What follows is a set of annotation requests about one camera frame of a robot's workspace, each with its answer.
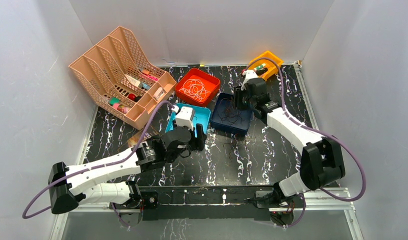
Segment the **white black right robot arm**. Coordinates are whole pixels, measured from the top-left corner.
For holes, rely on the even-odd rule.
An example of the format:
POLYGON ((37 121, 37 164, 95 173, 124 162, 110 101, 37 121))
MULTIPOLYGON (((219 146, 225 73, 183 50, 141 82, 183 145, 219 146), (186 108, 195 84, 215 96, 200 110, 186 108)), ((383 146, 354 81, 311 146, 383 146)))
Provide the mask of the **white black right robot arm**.
POLYGON ((281 104, 271 100, 266 83, 261 78, 248 80, 234 89, 234 107, 251 110, 255 117, 284 136, 301 155, 297 173, 273 185, 273 192, 258 201, 271 201, 280 207, 292 202, 293 196, 317 190, 346 174, 340 144, 319 133, 290 115, 281 104))

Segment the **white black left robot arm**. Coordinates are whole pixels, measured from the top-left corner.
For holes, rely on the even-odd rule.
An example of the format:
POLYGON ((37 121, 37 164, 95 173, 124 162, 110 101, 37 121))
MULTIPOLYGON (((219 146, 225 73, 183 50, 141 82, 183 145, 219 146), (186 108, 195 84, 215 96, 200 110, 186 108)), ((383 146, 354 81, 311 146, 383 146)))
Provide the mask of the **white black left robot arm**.
POLYGON ((115 203, 128 208, 139 206, 143 197, 134 181, 110 183, 122 176, 139 175, 175 162, 184 152, 202 151, 206 131, 201 124, 194 130, 177 126, 120 153, 84 165, 58 162, 48 178, 51 212, 70 212, 80 205, 115 203))

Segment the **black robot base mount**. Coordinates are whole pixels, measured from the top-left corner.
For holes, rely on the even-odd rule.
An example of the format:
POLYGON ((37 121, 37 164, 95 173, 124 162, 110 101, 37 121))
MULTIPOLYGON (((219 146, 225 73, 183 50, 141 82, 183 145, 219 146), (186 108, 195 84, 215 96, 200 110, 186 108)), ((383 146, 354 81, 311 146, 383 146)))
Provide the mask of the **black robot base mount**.
POLYGON ((139 188, 142 202, 128 206, 111 203, 124 221, 131 226, 132 214, 141 221, 171 219, 249 219, 269 221, 280 226, 298 218, 304 201, 292 196, 276 203, 273 188, 263 186, 148 186, 139 188))

